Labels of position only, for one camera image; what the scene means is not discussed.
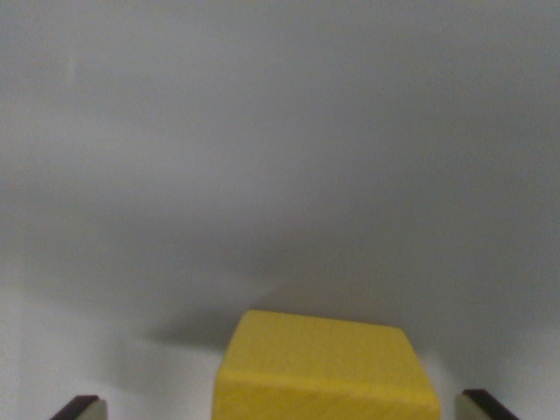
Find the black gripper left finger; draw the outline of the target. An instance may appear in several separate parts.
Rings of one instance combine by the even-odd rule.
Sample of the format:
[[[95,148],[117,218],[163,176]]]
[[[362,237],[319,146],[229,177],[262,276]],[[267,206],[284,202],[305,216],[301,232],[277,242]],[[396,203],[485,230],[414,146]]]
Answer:
[[[107,420],[108,405],[98,395],[77,395],[51,420]]]

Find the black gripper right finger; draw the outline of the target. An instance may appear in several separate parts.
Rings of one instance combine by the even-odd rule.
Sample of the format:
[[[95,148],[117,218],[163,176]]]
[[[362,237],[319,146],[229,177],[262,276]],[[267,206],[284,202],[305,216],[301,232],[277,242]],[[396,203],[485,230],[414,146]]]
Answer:
[[[458,420],[519,420],[519,417],[483,388],[464,389],[455,397]]]

